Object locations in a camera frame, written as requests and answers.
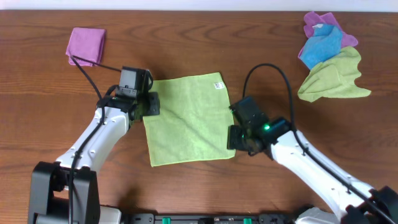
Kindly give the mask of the green microfiber cloth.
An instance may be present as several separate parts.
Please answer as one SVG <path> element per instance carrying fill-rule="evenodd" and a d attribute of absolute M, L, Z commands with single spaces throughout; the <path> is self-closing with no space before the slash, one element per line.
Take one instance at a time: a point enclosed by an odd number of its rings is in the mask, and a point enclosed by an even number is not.
<path fill-rule="evenodd" d="M 230 159 L 228 128 L 233 125 L 228 89 L 220 73 L 156 80 L 160 113 L 144 117 L 150 164 Z"/>

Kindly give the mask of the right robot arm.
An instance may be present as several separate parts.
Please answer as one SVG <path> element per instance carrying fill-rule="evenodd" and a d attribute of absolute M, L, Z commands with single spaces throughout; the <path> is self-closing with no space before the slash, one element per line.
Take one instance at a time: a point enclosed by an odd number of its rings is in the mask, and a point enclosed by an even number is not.
<path fill-rule="evenodd" d="M 251 97 L 231 105 L 236 125 L 228 128 L 228 149 L 266 154 L 306 183 L 330 208 L 310 208 L 295 223 L 397 223 L 397 192 L 376 190 L 353 177 L 310 144 L 283 117 L 269 119 Z"/>

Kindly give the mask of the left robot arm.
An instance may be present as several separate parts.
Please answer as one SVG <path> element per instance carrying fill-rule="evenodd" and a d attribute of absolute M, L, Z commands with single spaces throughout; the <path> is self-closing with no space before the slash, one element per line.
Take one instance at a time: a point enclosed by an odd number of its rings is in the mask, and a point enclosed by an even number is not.
<path fill-rule="evenodd" d="M 100 204 L 97 174 L 134 122 L 160 113 L 149 70 L 123 67 L 120 82 L 96 105 L 88 127 L 55 162 L 32 171 L 28 223 L 121 223 L 119 209 Z"/>

